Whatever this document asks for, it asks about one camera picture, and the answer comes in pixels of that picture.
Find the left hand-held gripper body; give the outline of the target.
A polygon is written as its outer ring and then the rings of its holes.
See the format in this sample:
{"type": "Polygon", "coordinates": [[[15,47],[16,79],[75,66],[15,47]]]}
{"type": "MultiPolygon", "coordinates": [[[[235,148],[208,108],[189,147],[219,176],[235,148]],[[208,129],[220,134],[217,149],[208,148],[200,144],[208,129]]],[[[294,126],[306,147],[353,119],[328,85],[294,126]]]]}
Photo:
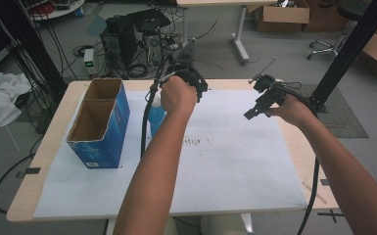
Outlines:
{"type": "Polygon", "coordinates": [[[203,77],[192,67],[169,67],[166,71],[170,75],[176,75],[182,78],[185,82],[187,82],[190,86],[193,86],[199,90],[209,89],[207,82],[203,79],[203,77]]]}

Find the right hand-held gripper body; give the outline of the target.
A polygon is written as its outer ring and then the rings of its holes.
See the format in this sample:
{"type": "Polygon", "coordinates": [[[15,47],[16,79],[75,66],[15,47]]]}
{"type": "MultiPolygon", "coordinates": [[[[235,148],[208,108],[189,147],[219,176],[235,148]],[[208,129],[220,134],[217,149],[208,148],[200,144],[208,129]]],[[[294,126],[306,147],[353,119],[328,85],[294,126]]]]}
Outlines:
{"type": "Polygon", "coordinates": [[[281,106],[285,100],[285,85],[281,80],[276,80],[273,76],[265,74],[258,75],[254,79],[254,89],[260,96],[256,99],[256,104],[251,108],[252,113],[264,113],[273,104],[281,106]]]}

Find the blue bottle with white cap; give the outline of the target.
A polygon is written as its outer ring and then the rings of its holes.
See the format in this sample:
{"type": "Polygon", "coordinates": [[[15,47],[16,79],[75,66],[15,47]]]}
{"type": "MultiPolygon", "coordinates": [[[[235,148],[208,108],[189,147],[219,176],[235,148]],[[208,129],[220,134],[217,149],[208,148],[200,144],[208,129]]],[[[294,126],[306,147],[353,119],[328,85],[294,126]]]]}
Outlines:
{"type": "Polygon", "coordinates": [[[159,94],[156,94],[148,114],[151,136],[154,136],[157,133],[164,118],[165,110],[162,106],[161,96],[159,94]]]}

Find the person's left hand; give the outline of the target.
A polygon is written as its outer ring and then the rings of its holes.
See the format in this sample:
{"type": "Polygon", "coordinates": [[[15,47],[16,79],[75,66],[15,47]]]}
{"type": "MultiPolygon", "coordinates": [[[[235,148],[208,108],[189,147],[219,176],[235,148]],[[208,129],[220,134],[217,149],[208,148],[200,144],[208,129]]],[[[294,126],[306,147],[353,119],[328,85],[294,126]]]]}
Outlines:
{"type": "Polygon", "coordinates": [[[197,104],[196,88],[172,76],[162,85],[162,104],[170,114],[190,116],[197,104]]]}

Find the person's right hand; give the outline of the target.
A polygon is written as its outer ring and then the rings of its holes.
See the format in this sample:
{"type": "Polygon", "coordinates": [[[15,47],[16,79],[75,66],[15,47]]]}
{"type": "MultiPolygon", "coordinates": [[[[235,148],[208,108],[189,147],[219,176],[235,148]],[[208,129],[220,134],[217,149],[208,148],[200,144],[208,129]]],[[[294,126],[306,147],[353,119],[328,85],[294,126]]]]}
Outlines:
{"type": "Polygon", "coordinates": [[[303,102],[289,94],[286,95],[281,106],[269,108],[264,113],[268,117],[281,117],[296,127],[304,127],[313,121],[317,121],[317,118],[303,102]]]}

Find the white paper table sheet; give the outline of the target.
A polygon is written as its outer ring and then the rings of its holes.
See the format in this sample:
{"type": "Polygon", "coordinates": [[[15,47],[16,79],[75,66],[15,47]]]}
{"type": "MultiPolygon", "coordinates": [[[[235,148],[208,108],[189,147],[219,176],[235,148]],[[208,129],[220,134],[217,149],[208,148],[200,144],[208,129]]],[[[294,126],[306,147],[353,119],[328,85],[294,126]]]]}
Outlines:
{"type": "MultiPolygon", "coordinates": [[[[185,131],[173,215],[303,210],[306,199],[273,117],[246,119],[254,90],[212,88],[185,131]]],[[[118,167],[89,169],[63,143],[33,214],[36,219],[111,217],[140,160],[142,91],[127,94],[130,117],[118,167]]]]}

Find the black computer tower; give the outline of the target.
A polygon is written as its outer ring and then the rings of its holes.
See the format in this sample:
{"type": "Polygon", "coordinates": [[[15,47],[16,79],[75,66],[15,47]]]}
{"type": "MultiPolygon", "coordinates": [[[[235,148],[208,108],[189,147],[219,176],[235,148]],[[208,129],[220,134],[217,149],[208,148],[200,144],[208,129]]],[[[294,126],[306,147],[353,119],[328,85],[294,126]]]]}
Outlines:
{"type": "Polygon", "coordinates": [[[141,48],[148,63],[157,66],[163,57],[161,29],[168,25],[170,20],[156,9],[107,18],[100,34],[107,61],[111,66],[129,69],[141,48]]]}

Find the grey floor mat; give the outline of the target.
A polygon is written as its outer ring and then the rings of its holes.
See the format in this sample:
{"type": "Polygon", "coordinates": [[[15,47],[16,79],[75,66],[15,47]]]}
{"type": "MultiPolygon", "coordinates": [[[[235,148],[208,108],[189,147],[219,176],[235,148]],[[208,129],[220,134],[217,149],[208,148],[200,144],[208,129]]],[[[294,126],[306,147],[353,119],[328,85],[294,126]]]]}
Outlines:
{"type": "Polygon", "coordinates": [[[317,116],[337,138],[368,138],[338,87],[329,95],[317,116]]]}

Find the office chair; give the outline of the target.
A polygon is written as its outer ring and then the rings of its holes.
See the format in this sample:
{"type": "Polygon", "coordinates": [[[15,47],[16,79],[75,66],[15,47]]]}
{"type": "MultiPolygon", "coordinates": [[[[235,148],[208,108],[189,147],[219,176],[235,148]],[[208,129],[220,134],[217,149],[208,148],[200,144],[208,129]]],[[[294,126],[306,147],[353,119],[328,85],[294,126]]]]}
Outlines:
{"type": "Polygon", "coordinates": [[[338,4],[337,12],[341,17],[348,20],[344,29],[341,31],[340,36],[334,44],[329,44],[322,40],[314,40],[309,44],[310,48],[313,48],[317,44],[324,46],[322,50],[312,51],[306,58],[310,60],[314,55],[331,53],[337,56],[346,42],[346,38],[351,34],[353,28],[357,25],[357,22],[362,18],[365,11],[369,7],[372,0],[340,0],[338,4]]]}

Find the white power supply unit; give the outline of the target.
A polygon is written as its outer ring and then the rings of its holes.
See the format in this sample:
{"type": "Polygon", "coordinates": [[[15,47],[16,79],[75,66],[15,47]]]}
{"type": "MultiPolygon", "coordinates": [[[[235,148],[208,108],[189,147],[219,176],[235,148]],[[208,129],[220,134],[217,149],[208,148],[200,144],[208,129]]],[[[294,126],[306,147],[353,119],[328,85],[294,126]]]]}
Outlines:
{"type": "Polygon", "coordinates": [[[89,74],[95,74],[96,73],[96,66],[94,64],[94,50],[93,49],[85,49],[84,50],[83,63],[84,63],[86,70],[89,74]]]}

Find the blue cardboard box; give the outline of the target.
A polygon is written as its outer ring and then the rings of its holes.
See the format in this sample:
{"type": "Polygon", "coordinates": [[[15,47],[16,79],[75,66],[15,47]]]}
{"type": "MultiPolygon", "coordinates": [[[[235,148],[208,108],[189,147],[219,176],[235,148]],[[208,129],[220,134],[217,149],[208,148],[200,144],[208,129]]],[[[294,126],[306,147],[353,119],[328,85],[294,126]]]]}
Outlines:
{"type": "Polygon", "coordinates": [[[95,78],[80,103],[67,143],[88,168],[117,168],[130,109],[119,78],[95,78]]]}

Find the round white table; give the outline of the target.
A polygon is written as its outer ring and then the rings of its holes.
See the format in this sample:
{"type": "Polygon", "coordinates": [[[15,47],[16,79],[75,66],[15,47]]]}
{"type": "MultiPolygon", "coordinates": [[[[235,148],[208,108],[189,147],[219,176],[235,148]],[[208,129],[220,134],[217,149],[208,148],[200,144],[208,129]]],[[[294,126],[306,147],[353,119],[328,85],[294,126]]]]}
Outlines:
{"type": "Polygon", "coordinates": [[[84,2],[85,0],[37,0],[26,7],[26,12],[33,21],[51,20],[71,13],[82,17],[84,2]]]}

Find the black tape strip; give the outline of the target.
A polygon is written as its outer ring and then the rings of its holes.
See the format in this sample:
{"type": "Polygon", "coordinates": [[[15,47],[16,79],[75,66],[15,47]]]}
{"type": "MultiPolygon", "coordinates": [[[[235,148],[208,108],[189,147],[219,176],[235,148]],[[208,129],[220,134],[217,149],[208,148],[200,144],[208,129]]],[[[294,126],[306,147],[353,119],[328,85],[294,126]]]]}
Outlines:
{"type": "Polygon", "coordinates": [[[41,167],[28,167],[24,171],[19,171],[16,175],[16,178],[24,179],[26,175],[29,174],[38,174],[41,167]]]}

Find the white cloth heap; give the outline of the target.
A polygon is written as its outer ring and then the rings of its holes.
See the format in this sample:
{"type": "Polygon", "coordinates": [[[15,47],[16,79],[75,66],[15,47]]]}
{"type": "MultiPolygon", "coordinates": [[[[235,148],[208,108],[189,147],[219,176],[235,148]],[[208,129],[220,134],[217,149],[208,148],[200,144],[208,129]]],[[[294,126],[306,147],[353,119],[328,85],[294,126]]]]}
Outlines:
{"type": "Polygon", "coordinates": [[[22,113],[15,103],[17,99],[31,90],[26,76],[0,72],[0,127],[19,117],[22,113]]]}

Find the grey metal bracket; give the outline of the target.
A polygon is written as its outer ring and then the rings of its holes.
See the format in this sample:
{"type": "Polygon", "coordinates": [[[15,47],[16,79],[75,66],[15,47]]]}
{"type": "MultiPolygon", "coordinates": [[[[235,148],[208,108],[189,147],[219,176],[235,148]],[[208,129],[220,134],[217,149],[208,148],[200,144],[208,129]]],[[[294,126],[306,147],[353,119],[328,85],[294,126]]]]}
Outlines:
{"type": "Polygon", "coordinates": [[[174,61],[176,63],[192,66],[195,62],[196,56],[196,39],[192,38],[177,54],[174,61]]]}

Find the black metal frame post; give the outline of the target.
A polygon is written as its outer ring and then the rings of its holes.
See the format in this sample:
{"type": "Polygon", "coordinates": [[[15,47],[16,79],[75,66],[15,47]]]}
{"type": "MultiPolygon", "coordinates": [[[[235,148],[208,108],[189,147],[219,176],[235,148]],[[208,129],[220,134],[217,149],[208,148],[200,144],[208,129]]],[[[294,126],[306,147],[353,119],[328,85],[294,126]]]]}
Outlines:
{"type": "Polygon", "coordinates": [[[355,58],[377,31],[377,0],[372,0],[354,27],[347,42],[334,59],[315,90],[309,96],[310,108],[316,113],[343,78],[355,58]]]}
{"type": "Polygon", "coordinates": [[[53,100],[60,101],[68,86],[18,0],[0,0],[0,20],[12,37],[24,47],[33,68],[29,77],[53,100]]]}

